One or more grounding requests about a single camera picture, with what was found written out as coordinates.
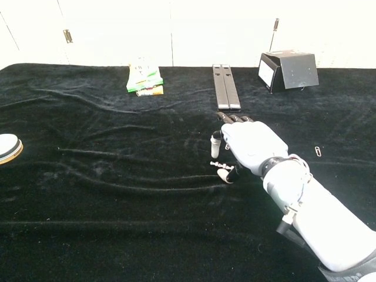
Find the green snack packet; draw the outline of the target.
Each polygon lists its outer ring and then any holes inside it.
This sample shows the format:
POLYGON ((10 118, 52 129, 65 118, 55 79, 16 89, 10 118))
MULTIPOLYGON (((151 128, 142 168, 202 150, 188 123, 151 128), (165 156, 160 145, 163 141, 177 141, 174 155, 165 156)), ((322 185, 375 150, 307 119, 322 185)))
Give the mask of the green snack packet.
POLYGON ((129 64, 129 79, 126 84, 128 92, 137 92, 162 84, 163 78, 158 66, 144 61, 134 61, 129 64))

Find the black velvet tablecloth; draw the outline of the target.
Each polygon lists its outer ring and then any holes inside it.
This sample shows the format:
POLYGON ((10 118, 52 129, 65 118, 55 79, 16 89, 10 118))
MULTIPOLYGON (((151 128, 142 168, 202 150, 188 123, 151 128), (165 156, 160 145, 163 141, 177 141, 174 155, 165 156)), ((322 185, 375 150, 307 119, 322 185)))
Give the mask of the black velvet tablecloth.
POLYGON ((0 282, 326 282, 276 232, 258 177, 224 184, 211 68, 162 67, 164 94, 127 93, 127 67, 0 70, 0 282))

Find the orange yellow snack packet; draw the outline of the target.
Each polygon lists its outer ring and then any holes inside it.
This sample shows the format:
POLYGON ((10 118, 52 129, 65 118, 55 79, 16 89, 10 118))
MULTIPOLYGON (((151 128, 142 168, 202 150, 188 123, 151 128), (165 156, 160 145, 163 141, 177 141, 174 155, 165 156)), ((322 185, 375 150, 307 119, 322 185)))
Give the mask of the orange yellow snack packet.
POLYGON ((141 90, 137 90, 136 94, 137 94, 138 97, 163 95, 164 89, 163 89, 162 85, 155 85, 151 88, 144 88, 144 89, 141 89, 141 90))

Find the round tin with white lid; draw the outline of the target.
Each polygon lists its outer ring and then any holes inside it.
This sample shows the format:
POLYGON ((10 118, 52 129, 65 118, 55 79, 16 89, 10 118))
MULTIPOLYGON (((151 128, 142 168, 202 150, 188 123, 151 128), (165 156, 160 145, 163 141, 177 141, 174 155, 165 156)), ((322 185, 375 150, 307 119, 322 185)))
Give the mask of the round tin with white lid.
POLYGON ((23 149, 23 143, 17 135, 10 133, 0 134, 0 165, 18 157, 23 149))

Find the black cardboard box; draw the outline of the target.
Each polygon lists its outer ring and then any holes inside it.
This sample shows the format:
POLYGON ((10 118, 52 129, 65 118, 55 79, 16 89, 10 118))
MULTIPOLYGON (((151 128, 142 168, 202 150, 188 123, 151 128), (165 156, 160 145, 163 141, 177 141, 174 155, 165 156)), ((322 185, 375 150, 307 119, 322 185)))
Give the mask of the black cardboard box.
POLYGON ((269 93, 319 85, 315 55, 294 50, 260 56, 258 79, 269 93))

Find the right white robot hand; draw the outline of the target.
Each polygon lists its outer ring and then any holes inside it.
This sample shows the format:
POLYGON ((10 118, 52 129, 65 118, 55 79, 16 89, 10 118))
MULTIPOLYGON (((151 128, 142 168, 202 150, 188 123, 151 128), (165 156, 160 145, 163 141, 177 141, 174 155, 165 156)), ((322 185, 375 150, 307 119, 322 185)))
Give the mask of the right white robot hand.
POLYGON ((232 169, 219 167, 217 174, 224 182, 236 181, 242 168, 264 177, 273 162, 288 158, 288 145, 265 123, 223 112, 217 116, 224 124, 211 135, 211 157, 218 158, 224 141, 238 162, 232 169))

